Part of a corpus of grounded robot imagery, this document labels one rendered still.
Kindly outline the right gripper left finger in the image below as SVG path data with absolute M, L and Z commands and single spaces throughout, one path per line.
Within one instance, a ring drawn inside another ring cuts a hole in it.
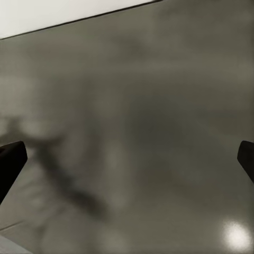
M 23 141 L 0 147 L 0 204 L 28 160 Z

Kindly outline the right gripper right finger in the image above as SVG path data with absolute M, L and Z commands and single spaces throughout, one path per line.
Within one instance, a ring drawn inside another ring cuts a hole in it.
M 241 141 L 237 159 L 254 183 L 254 143 Z

